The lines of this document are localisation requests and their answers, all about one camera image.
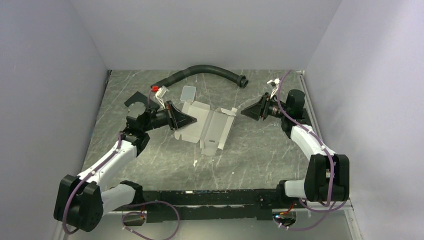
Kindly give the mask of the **white cardboard box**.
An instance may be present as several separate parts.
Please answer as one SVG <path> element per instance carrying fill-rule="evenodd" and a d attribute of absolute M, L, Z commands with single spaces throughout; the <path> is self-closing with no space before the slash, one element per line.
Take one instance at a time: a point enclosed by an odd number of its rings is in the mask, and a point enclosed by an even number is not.
<path fill-rule="evenodd" d="M 193 103 L 185 102 L 182 112 L 196 118 L 197 122 L 177 129 L 174 132 L 175 139 L 199 143 L 201 153 L 206 156 L 213 156 L 218 149 L 224 149 L 237 116 L 236 108 L 212 109 L 208 104 L 194 101 Z"/>

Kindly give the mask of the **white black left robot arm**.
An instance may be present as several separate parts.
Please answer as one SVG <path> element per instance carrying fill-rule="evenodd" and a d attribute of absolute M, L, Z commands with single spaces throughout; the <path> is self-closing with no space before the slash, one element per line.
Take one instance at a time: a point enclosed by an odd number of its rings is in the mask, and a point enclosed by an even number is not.
<path fill-rule="evenodd" d="M 53 217 L 62 223 L 63 231 L 92 231 L 102 217 L 122 206 L 137 210 L 146 204 L 143 187 L 128 180 L 107 190 L 106 185 L 130 161 L 146 148 L 148 131 L 168 126 L 182 129 L 197 119 L 175 107 L 169 100 L 164 109 L 136 101 L 128 106 L 126 126 L 119 132 L 114 146 L 88 169 L 76 176 L 66 175 L 59 183 Z"/>

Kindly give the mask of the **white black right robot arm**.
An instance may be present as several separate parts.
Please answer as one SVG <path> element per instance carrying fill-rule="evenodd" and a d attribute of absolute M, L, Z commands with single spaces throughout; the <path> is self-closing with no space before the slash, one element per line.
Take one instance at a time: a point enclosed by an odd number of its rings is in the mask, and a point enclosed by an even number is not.
<path fill-rule="evenodd" d="M 344 202 L 350 194 L 350 161 L 345 154 L 337 154 L 317 140 L 305 105 L 305 93 L 289 91 L 286 101 L 264 93 L 260 100 L 240 113 L 253 120 L 275 117 L 281 120 L 281 129 L 296 143 L 308 159 L 304 179 L 282 180 L 277 186 L 276 203 L 289 207 L 295 199 L 309 202 Z"/>

